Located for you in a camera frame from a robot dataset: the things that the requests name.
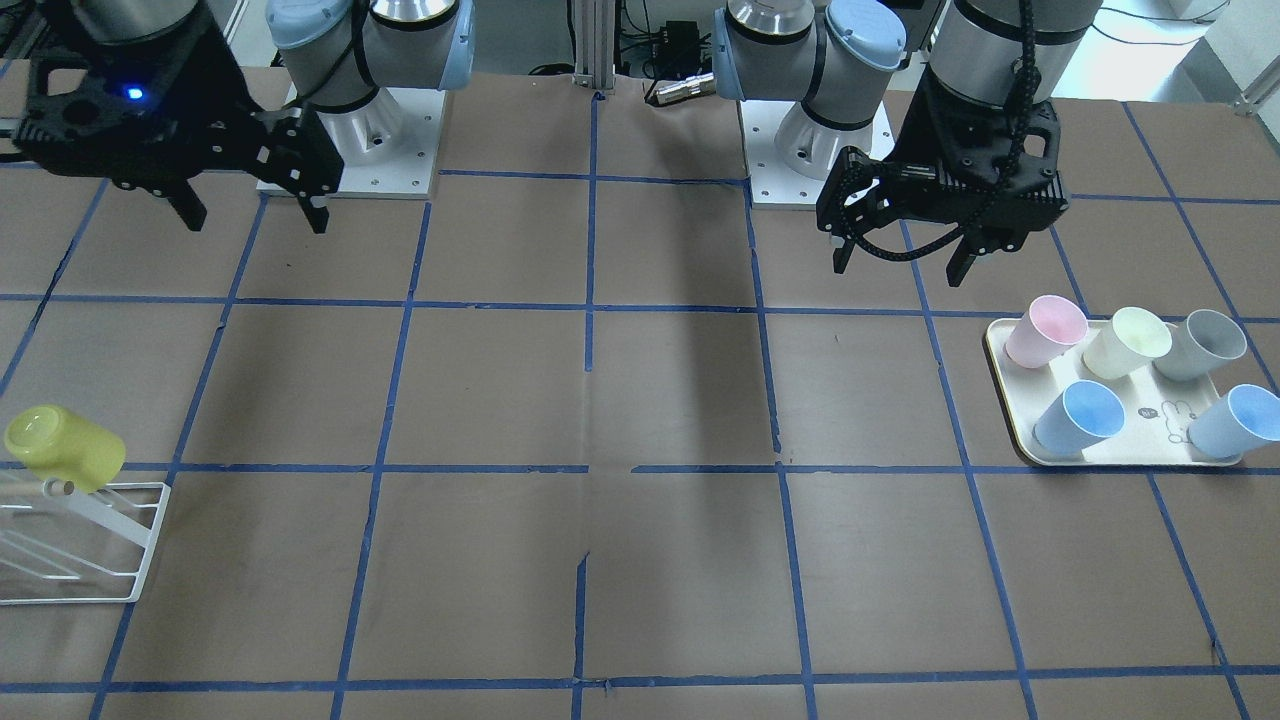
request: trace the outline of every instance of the pink cup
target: pink cup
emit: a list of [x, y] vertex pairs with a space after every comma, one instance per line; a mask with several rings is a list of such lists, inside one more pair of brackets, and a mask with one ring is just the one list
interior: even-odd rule
[[1083, 341], [1088, 332], [1089, 319], [1074, 302], [1056, 295], [1042, 295], [1018, 320], [1005, 341], [1005, 354], [1023, 368], [1043, 368]]

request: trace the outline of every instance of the gray cup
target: gray cup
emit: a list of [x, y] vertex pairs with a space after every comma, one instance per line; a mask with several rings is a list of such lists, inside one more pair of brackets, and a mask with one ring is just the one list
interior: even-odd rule
[[1171, 380], [1190, 380], [1238, 360], [1248, 348], [1235, 320], [1213, 310], [1196, 310], [1174, 329], [1174, 347], [1156, 360], [1156, 370]]

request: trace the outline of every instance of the cup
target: cup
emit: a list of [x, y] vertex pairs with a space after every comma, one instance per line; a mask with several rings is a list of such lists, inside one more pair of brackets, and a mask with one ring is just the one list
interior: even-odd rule
[[1089, 332], [1089, 319], [1074, 302], [1057, 295], [1032, 301], [1005, 341], [1005, 355], [1023, 368], [1043, 368]]
[[1032, 430], [1057, 455], [1071, 455], [1115, 437], [1124, 429], [1124, 404], [1111, 388], [1075, 380], [1044, 410]]
[[29, 407], [9, 423], [4, 446], [41, 480], [70, 480], [81, 492], [111, 482], [124, 465], [124, 441], [59, 405]]
[[1080, 356], [1094, 375], [1114, 380], [1164, 357], [1174, 345], [1169, 325], [1149, 310], [1121, 307]]
[[1258, 386], [1235, 386], [1187, 428], [1197, 448], [1230, 457], [1280, 441], [1280, 398]]
[[1215, 310], [1196, 310], [1174, 329], [1174, 347], [1156, 360], [1156, 369], [1171, 380], [1190, 380], [1238, 360], [1249, 348], [1235, 320]]

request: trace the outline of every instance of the yellow-green cup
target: yellow-green cup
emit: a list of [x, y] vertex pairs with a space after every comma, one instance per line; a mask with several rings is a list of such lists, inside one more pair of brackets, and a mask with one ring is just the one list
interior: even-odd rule
[[4, 446], [41, 480], [70, 480], [81, 492], [101, 489], [124, 465], [119, 436], [60, 405], [24, 410], [5, 428]]

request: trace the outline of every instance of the tray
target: tray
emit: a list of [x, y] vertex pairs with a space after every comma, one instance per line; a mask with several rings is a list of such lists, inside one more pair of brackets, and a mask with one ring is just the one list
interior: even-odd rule
[[[1080, 360], [1089, 341], [1102, 329], [1105, 320], [1089, 320], [1084, 341], [1044, 368], [1029, 370], [1005, 355], [1005, 341], [1014, 332], [1016, 319], [1005, 318], [987, 327], [984, 346], [996, 374], [996, 389], [1014, 432], [1014, 441], [1023, 455], [1038, 465], [1199, 465], [1221, 468], [1240, 461], [1240, 456], [1210, 457], [1187, 438], [1187, 427], [1199, 413], [1219, 398], [1208, 375], [1194, 380], [1174, 382], [1152, 365], [1129, 375], [1103, 380], [1089, 372]], [[1114, 438], [1105, 439], [1074, 455], [1057, 455], [1046, 450], [1033, 433], [1041, 414], [1069, 384], [1087, 379], [1100, 382], [1120, 397], [1125, 406], [1125, 427]]]

